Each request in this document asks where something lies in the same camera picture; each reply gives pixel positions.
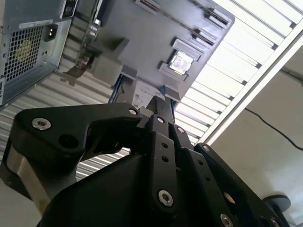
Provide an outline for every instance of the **wall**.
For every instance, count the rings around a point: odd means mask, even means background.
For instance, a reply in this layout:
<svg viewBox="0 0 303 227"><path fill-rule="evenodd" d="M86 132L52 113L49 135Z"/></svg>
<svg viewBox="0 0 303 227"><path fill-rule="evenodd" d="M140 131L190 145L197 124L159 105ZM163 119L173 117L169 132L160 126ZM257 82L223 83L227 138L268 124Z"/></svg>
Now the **wall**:
<svg viewBox="0 0 303 227"><path fill-rule="evenodd" d="M248 108L303 147L302 97L301 85L278 73ZM247 111L212 147L259 197L286 194L292 201L288 220L303 222L303 151Z"/></svg>

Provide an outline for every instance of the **processor chip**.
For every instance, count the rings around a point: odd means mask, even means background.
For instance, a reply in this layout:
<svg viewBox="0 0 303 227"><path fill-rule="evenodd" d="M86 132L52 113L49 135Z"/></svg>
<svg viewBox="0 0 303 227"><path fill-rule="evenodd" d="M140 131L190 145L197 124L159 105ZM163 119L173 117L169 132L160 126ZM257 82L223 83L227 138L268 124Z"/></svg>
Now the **processor chip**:
<svg viewBox="0 0 303 227"><path fill-rule="evenodd" d="M181 51L177 51L172 58L169 67L175 72L184 75L191 67L194 59Z"/></svg>

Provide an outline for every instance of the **power supply fan grille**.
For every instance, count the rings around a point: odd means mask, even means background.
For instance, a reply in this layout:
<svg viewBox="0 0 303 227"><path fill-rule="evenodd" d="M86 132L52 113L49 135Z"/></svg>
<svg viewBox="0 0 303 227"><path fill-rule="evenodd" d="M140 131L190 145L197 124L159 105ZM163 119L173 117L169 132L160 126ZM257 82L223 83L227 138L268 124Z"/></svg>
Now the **power supply fan grille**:
<svg viewBox="0 0 303 227"><path fill-rule="evenodd" d="M43 26L40 26L12 33L4 68L7 82L35 67L42 31Z"/></svg>

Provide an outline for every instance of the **round metal base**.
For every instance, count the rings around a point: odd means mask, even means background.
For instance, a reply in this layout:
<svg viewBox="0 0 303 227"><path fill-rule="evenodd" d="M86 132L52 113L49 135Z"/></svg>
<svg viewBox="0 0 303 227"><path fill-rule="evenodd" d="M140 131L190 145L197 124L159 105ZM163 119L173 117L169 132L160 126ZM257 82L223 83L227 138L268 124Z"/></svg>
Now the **round metal base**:
<svg viewBox="0 0 303 227"><path fill-rule="evenodd" d="M274 204L276 204L282 212L287 211L291 205L291 202L286 195L271 195L264 198L263 201L269 207L272 207Z"/></svg>

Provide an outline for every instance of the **black cable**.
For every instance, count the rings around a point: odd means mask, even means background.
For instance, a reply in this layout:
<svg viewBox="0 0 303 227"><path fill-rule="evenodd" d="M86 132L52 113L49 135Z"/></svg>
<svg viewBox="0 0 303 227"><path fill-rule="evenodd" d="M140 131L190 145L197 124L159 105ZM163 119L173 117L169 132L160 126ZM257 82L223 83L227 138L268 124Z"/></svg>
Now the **black cable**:
<svg viewBox="0 0 303 227"><path fill-rule="evenodd" d="M278 132L279 134L281 134L285 139L287 139L295 148L297 148L298 150L302 150L303 148L297 146L288 136L286 136L284 133L282 133L279 129L275 128L274 126L272 126L271 124L269 124L268 122L266 122L259 114L253 112L250 109L245 108L246 111L250 112L251 114L256 115L264 124L266 124L267 126L269 126L270 128L272 128L273 130L275 130L276 132Z"/></svg>

